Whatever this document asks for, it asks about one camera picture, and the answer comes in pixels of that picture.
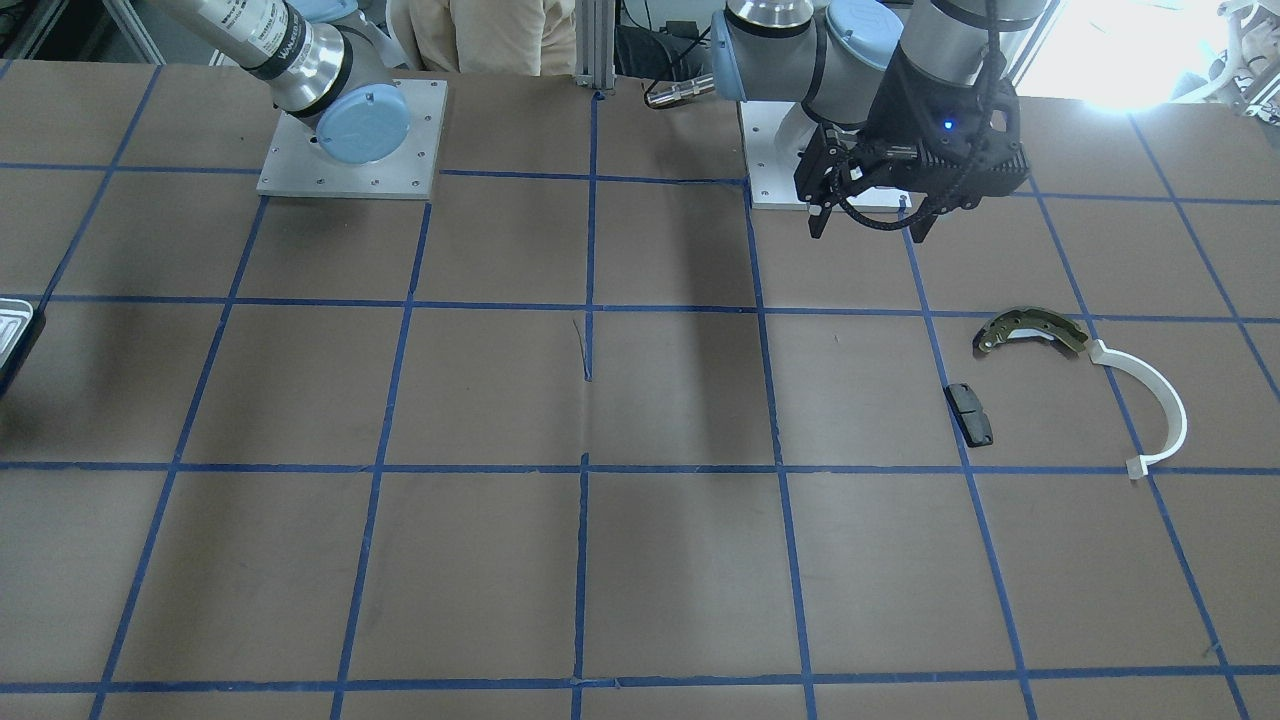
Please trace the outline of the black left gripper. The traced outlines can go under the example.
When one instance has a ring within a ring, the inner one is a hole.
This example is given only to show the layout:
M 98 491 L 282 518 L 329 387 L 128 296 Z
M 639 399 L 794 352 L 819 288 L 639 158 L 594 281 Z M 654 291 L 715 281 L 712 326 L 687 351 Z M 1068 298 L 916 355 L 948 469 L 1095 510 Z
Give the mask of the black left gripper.
M 809 204 L 809 236 L 823 236 L 837 200 L 895 187 L 929 201 L 908 218 L 910 241 L 924 243 L 941 211 L 973 209 L 1023 186 L 1030 161 L 1019 99 L 1004 77 L 1004 54 L 995 60 L 996 72 L 980 69 L 974 85 L 955 85 L 895 50 L 852 143 L 822 126 L 800 156 L 794 186 Z

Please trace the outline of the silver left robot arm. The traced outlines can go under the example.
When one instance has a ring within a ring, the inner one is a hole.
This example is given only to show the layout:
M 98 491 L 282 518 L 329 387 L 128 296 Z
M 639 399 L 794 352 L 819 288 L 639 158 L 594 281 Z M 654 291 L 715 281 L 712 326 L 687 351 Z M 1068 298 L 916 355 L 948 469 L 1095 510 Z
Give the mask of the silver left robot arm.
M 790 102 L 812 127 L 792 173 L 813 238 L 842 211 L 925 240 L 938 218 L 1007 197 L 1030 177 L 1009 55 L 1044 1 L 728 1 L 709 26 L 710 72 L 652 109 L 714 91 Z

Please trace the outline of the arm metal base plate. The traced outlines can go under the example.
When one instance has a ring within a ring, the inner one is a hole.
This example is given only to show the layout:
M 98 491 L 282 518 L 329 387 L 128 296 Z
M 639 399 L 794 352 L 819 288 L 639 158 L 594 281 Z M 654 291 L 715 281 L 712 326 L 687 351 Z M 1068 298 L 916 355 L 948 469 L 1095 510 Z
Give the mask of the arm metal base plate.
M 754 208 L 805 211 L 794 173 L 817 123 L 796 102 L 740 102 L 742 145 Z
M 315 127 L 283 114 L 256 190 L 289 199 L 428 200 L 449 85 L 397 79 L 352 92 Z

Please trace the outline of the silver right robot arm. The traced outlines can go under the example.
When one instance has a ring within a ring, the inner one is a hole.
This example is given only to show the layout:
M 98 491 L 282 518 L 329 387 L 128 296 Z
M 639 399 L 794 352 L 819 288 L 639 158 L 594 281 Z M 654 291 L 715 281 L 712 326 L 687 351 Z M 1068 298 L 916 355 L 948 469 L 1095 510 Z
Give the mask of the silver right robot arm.
M 346 164 L 379 161 L 411 127 L 402 47 L 357 1 L 163 1 L 180 26 L 266 83 L 273 104 Z

